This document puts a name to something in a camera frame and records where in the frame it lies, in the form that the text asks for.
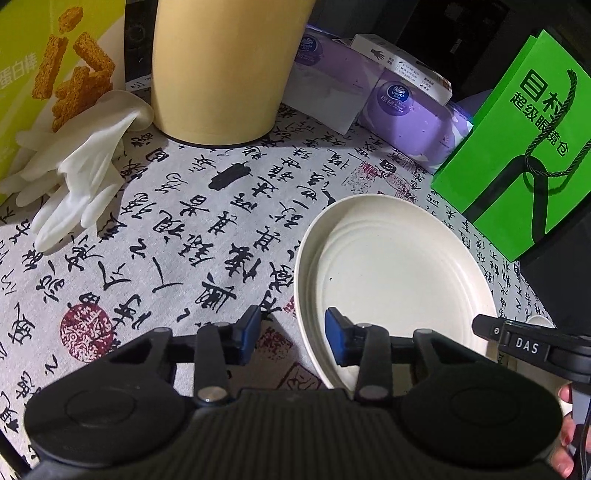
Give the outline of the person's right hand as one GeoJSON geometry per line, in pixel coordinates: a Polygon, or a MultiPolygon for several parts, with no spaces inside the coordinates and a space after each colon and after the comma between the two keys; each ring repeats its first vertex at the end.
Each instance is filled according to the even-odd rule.
{"type": "Polygon", "coordinates": [[[549,456],[549,464],[564,479],[566,479],[574,469],[574,460],[569,453],[568,447],[574,439],[575,430],[576,424],[573,421],[572,415],[566,415],[563,418],[558,443],[555,445],[549,456]]]}

